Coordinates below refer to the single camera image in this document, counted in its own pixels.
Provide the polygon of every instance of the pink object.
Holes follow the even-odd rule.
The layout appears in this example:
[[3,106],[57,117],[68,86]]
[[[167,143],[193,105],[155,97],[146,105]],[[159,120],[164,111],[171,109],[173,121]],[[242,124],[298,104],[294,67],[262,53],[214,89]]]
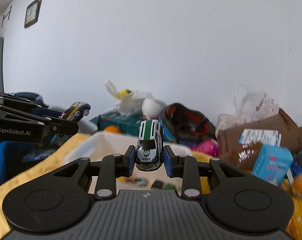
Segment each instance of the pink object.
[[219,145],[213,139],[204,141],[197,146],[190,147],[193,151],[203,152],[213,157],[219,156]]

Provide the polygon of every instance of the yellow fabric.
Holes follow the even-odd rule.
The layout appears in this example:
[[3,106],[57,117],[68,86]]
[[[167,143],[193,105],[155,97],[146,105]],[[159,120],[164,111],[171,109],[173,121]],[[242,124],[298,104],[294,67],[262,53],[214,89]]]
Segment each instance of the yellow fabric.
[[[64,145],[62,145],[59,150],[50,155],[47,159],[35,165],[31,169],[15,176],[0,186],[0,239],[10,231],[10,228],[2,213],[2,202],[4,197],[12,189],[62,166],[64,157],[89,137],[90,135],[81,133],[74,135]],[[192,152],[192,154],[200,162],[208,162],[211,158],[211,156],[199,152]],[[201,186],[202,193],[210,192],[206,178],[201,178]]]

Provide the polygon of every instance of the white container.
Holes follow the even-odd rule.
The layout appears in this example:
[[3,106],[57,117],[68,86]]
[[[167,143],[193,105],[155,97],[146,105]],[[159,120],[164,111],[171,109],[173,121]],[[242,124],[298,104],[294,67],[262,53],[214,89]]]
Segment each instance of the white container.
[[[81,157],[89,157],[92,162],[101,161],[104,156],[120,153],[125,154],[126,150],[130,145],[136,146],[138,138],[129,135],[108,133],[108,132],[97,132],[91,136],[88,140],[81,143],[76,149],[71,151],[63,160],[64,164],[72,162]],[[169,145],[175,155],[186,154],[192,156],[191,149],[176,143],[163,142],[164,145]],[[152,183],[158,179],[166,183],[171,183],[176,186],[178,191],[182,187],[182,179],[180,178],[169,178],[166,175],[164,165],[162,165],[156,171],[139,171],[137,167],[134,167],[133,177],[144,177],[148,180],[147,187],[136,187],[131,184],[122,183],[117,181],[117,190],[120,189],[132,189],[132,190],[146,190],[150,189]],[[92,178],[91,187],[89,193],[94,193],[95,185],[97,183],[97,177]]]

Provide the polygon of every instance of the blue box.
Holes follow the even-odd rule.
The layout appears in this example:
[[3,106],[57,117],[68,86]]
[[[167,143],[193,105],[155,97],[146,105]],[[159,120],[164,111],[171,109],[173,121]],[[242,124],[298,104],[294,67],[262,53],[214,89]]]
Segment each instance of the blue box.
[[278,186],[292,162],[292,154],[288,149],[263,144],[252,169],[252,174]]

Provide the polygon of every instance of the label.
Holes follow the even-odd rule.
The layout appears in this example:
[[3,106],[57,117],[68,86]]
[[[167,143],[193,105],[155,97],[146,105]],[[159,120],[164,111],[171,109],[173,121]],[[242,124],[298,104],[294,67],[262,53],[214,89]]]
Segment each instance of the label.
[[19,135],[30,135],[31,131],[18,131],[16,129],[2,129],[0,127],[0,133],[11,133],[11,134],[19,134]]
[[258,130],[244,129],[240,140],[240,144],[250,144],[252,142],[261,142],[263,144],[280,146],[282,135],[277,130]]
[[138,158],[142,163],[149,163],[156,156],[156,149],[138,150]]

